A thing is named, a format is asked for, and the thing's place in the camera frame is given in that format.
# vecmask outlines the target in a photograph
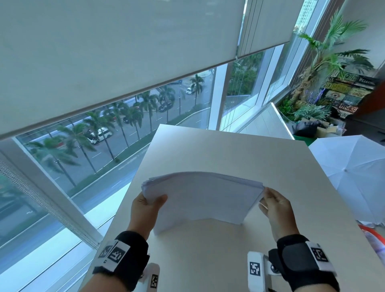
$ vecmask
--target grass median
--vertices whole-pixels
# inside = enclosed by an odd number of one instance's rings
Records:
[[[175,119],[169,120],[167,125],[176,125],[183,121],[188,116],[192,115],[195,112],[201,111],[202,109],[210,107],[209,104],[197,104],[195,105],[191,110],[181,114],[180,116],[176,117]],[[89,186],[91,183],[96,181],[101,176],[105,175],[108,171],[113,169],[115,166],[119,165],[121,162],[135,154],[137,151],[142,149],[144,146],[149,144],[152,141],[152,138],[154,137],[156,133],[155,131],[152,131],[151,133],[143,136],[141,139],[136,141],[135,143],[132,143],[130,147],[123,150],[118,156],[116,156],[115,160],[110,161],[106,166],[101,168],[97,173],[94,173],[93,175],[90,175],[86,177],[84,180],[80,181],[73,189],[70,189],[67,194],[70,197],[73,197],[80,191],[82,191],[84,188]]]

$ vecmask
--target stack of paper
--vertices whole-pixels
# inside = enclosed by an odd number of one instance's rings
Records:
[[[150,203],[168,195],[159,211],[155,234],[186,220],[213,218],[241,224],[261,199],[263,188],[258,181],[209,172],[171,173],[142,184],[143,195]]]

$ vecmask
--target white table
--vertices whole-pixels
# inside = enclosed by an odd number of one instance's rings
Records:
[[[238,176],[278,190],[291,201],[300,232],[332,260],[342,291],[385,291],[384,267],[302,141],[161,124],[101,246],[127,228],[143,181],[179,171]],[[148,243],[150,262],[161,267],[159,292],[247,292],[247,252],[275,247],[258,206],[242,225],[192,221],[151,234]],[[290,291],[277,277],[273,288]]]

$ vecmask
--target umbrella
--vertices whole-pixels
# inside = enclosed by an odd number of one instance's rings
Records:
[[[384,146],[359,135],[320,138],[309,149],[356,220],[384,221]]]

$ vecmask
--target road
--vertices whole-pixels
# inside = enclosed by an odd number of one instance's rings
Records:
[[[180,126],[191,128],[206,128],[210,110],[205,109],[183,121]],[[122,162],[100,180],[73,197],[74,203],[87,213],[103,202],[109,196],[132,181],[140,163],[147,151],[147,147]],[[53,216],[47,215],[39,222],[15,237],[9,244],[0,248],[0,274],[10,266],[21,260],[34,249],[42,245],[64,226]]]
[[[201,94],[197,97],[197,104],[207,104],[211,101],[211,87],[213,84],[213,75],[210,74],[209,76],[204,78],[204,84],[203,84],[203,91]],[[178,84],[171,84],[169,87],[173,88],[176,92],[175,97],[175,104],[173,108],[171,108],[168,111],[168,120],[172,120],[179,116],[179,98],[178,98],[178,92],[180,89],[185,90],[187,86],[185,85],[186,82],[183,82],[183,85]],[[192,109],[192,107],[195,104],[195,94],[187,95],[186,98],[183,100],[181,98],[180,100],[181,104],[181,114],[189,111]],[[154,112],[153,116],[151,118],[152,121],[152,129],[155,130],[158,128],[159,124],[165,124],[167,122],[167,112]],[[111,151],[114,156],[117,156],[119,153],[121,153],[123,150],[127,148],[126,142],[124,140],[122,129],[115,125],[116,128],[112,130],[113,135],[107,139],[108,144],[111,148]],[[132,143],[138,141],[137,133],[135,131],[135,127],[130,126],[129,124],[123,124],[123,130],[125,132],[127,142],[129,145]],[[139,137],[143,137],[150,133],[150,117],[149,113],[145,112],[143,116],[142,121],[142,127],[138,127],[138,133]],[[104,141],[101,141],[98,145],[95,145],[96,152],[92,152],[89,150],[85,150],[88,157],[91,160],[91,163],[95,167],[95,169],[98,171],[103,166],[105,166],[107,163],[109,163],[112,160],[112,157],[108,151],[108,148],[106,146],[106,143]],[[80,148],[75,149],[76,154],[78,155],[78,158],[74,158],[73,160],[80,164],[81,166],[71,166],[63,164],[63,167],[67,170],[71,178],[75,183],[79,183],[87,176],[93,174],[93,170],[86,160],[83,152]],[[65,174],[60,174],[57,172],[52,171],[49,168],[45,168],[45,170],[48,172],[48,174],[55,180],[55,182],[65,191],[69,191],[74,186],[70,182],[70,180],[66,177]]]

